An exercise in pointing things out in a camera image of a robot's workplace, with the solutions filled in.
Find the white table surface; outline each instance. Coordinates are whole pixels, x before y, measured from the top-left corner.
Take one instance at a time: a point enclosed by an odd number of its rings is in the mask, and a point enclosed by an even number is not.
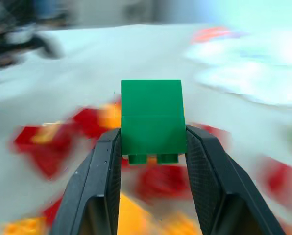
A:
[[[200,87],[193,75],[203,69],[182,54],[200,25],[133,25],[47,33],[64,57],[52,61],[35,52],[25,62],[0,71],[0,225],[32,213],[64,190],[86,157],[79,147],[64,175],[46,182],[21,157],[6,148],[14,128],[55,122],[78,106],[100,105],[120,93],[122,79],[181,79],[187,122],[232,133],[231,156],[251,175],[258,155],[292,165],[282,124],[292,110],[258,105],[236,95]],[[292,215],[268,200],[279,217]]]

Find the green lego brick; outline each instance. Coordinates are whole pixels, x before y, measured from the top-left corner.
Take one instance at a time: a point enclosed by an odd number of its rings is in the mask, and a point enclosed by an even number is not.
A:
[[[179,162],[179,156],[177,153],[173,154],[158,154],[157,163],[158,164],[174,164]]]
[[[187,151],[184,116],[123,116],[122,154],[169,154]]]
[[[121,81],[122,116],[184,115],[180,80]]]
[[[122,154],[187,151],[181,81],[125,80],[121,94]]]
[[[130,165],[142,165],[147,163],[147,155],[129,155],[128,163]]]

